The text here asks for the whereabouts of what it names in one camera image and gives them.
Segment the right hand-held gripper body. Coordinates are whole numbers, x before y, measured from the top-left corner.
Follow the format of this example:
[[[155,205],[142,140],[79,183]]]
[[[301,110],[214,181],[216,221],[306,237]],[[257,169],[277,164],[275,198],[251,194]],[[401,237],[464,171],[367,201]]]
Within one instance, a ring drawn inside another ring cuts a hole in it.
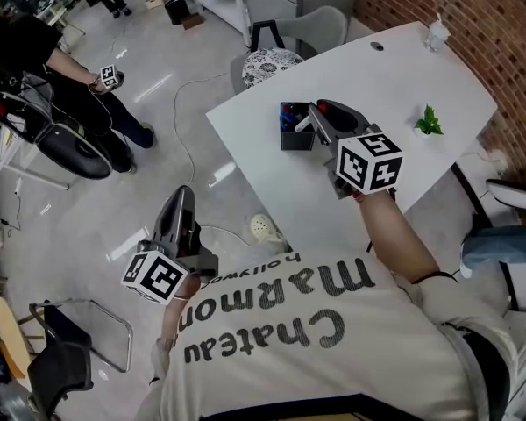
[[[329,153],[324,166],[337,197],[383,190],[393,194],[402,170],[403,151],[363,114],[329,101],[331,111],[322,112],[322,125],[313,127]]]

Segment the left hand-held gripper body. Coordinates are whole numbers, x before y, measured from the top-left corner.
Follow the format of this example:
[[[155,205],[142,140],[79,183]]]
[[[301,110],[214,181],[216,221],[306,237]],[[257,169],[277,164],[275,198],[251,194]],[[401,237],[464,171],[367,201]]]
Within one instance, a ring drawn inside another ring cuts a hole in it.
[[[138,242],[121,278],[121,285],[146,300],[168,304],[179,298],[184,282],[196,276],[206,283],[218,276],[219,259],[201,244],[201,226],[184,223],[181,185],[164,202],[153,234]]]

